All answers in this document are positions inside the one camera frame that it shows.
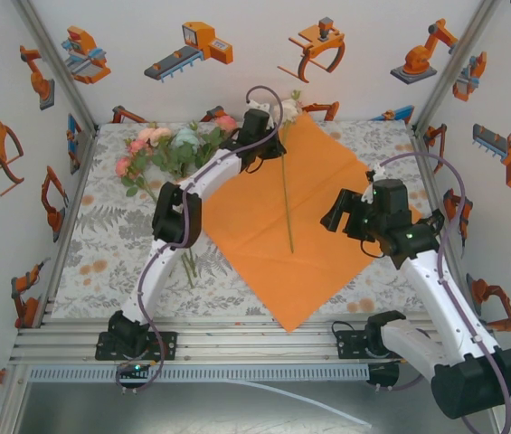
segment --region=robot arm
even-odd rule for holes
[[[479,347],[482,343],[495,359],[511,392],[511,349],[501,350],[480,324],[462,296],[445,261],[438,272],[440,227],[428,220],[412,223],[408,192],[397,179],[379,179],[372,185],[373,200],[342,190],[335,205],[321,220],[336,231],[343,212],[349,212],[344,232],[360,241],[378,241],[382,253],[413,285],[440,335],[433,343],[399,312],[385,312],[368,319],[367,346],[375,356],[395,352],[414,366],[430,383],[440,409],[455,419],[502,404],[495,372]],[[448,283],[450,292],[443,285]]]
[[[163,189],[161,189],[161,193],[158,197],[156,213],[153,219],[154,226],[155,224],[158,225],[161,220],[163,222],[166,221],[167,215],[166,213],[161,215],[161,210],[172,207],[173,204],[169,202],[169,199],[172,197],[173,193],[182,192],[188,185],[192,184],[193,186],[191,186],[187,193],[190,196],[190,205],[192,209],[190,227],[198,237],[196,228],[198,228],[198,232],[200,233],[201,201],[207,200],[220,186],[241,172],[241,159],[238,156],[230,156],[222,160],[222,157],[226,154],[229,154],[229,151],[219,149],[206,165],[199,169],[194,175],[185,179],[178,185],[178,187],[173,184],[166,184]],[[218,161],[221,161],[221,163],[219,163],[216,168],[206,173],[197,184],[194,183],[194,179],[196,179],[202,172],[206,171],[211,162]],[[165,244],[166,241],[161,240],[160,238],[153,241],[150,252],[148,253],[147,263],[152,259],[155,252],[165,246]],[[166,250],[163,254],[161,254],[160,260],[153,264],[145,276],[145,280],[142,285],[143,302],[146,311],[151,317],[155,313],[160,290],[165,286],[166,279],[168,278],[171,269],[182,254],[182,249]],[[141,325],[144,325],[147,321],[138,307],[137,288],[138,283],[135,285],[135,290],[133,290],[130,294],[130,297],[128,297],[127,301],[123,303],[122,311],[124,317],[131,321],[138,321]]]
[[[250,108],[245,113],[243,127],[236,139],[230,137],[223,141],[211,160],[179,185],[165,183],[161,188],[152,222],[154,240],[147,263],[130,297],[109,320],[109,334],[113,341],[111,344],[117,348],[117,354],[138,357],[148,347],[149,324],[138,298],[141,296],[145,312],[152,318],[156,312],[160,291],[171,269],[182,255],[183,249],[191,247],[201,234],[202,200],[208,199],[229,179],[249,167],[256,158],[267,160],[285,154],[286,150],[279,142],[278,134],[271,136],[269,120],[268,112]],[[271,138],[261,145],[245,149],[265,137]],[[188,210],[186,224],[184,213],[180,210],[185,192]],[[167,245],[181,245],[185,240],[186,229],[186,244],[177,249],[167,248]]]

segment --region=pink flower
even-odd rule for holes
[[[130,142],[130,145],[128,145],[128,152],[130,152],[131,155],[136,154],[142,149],[145,149],[145,151],[148,150],[148,143],[142,140],[133,140]]]
[[[143,142],[146,142],[150,138],[150,135],[153,134],[154,131],[155,131],[154,128],[143,129],[140,133],[138,133],[137,140],[142,140]]]
[[[237,122],[229,115],[217,118],[215,124],[226,133],[231,133],[237,127]]]
[[[117,176],[122,178],[126,176],[128,173],[128,168],[130,167],[130,158],[127,156],[123,156],[117,161],[117,168],[115,169]]]
[[[168,128],[157,128],[150,135],[150,144],[151,144],[151,146],[156,146],[156,145],[158,145],[158,140],[161,137],[171,137],[172,135],[173,135],[173,131],[171,131]]]

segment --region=orange cloth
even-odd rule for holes
[[[308,114],[289,127],[285,155],[295,253],[283,197],[281,160],[236,176],[203,206],[203,227],[279,323],[291,332],[372,258],[359,241],[326,230],[319,221],[342,188],[363,192],[368,167],[325,134]],[[379,254],[374,243],[365,243]]]

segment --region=conveyor belt illustration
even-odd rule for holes
[[[145,75],[151,79],[165,81],[174,77],[175,72],[183,71],[185,66],[193,66],[195,61],[214,58],[224,64],[233,61],[232,46],[215,36],[215,29],[201,22],[183,24],[185,45],[164,59],[145,69]]]

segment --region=white patterned table surface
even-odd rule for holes
[[[160,124],[173,130],[184,125]],[[108,318],[120,308],[137,282],[150,249],[155,204],[145,193],[126,197],[126,188],[115,175],[115,165],[126,153],[124,139],[135,137],[145,126],[107,124],[100,130],[53,318]],[[319,122],[319,126],[369,166],[412,150],[408,131],[401,121],[334,121]],[[201,125],[205,131],[212,127]],[[411,204],[423,215],[429,215],[428,196],[416,160],[409,157],[394,162],[386,166],[386,171],[405,182]],[[154,166],[146,174],[157,191],[161,183],[169,180]],[[198,273],[194,288],[189,286],[179,262],[161,293],[158,316],[270,315],[206,235],[201,235],[193,252]],[[391,309],[414,312],[423,311],[424,307],[392,262],[381,259],[365,268],[317,312],[343,314]]]

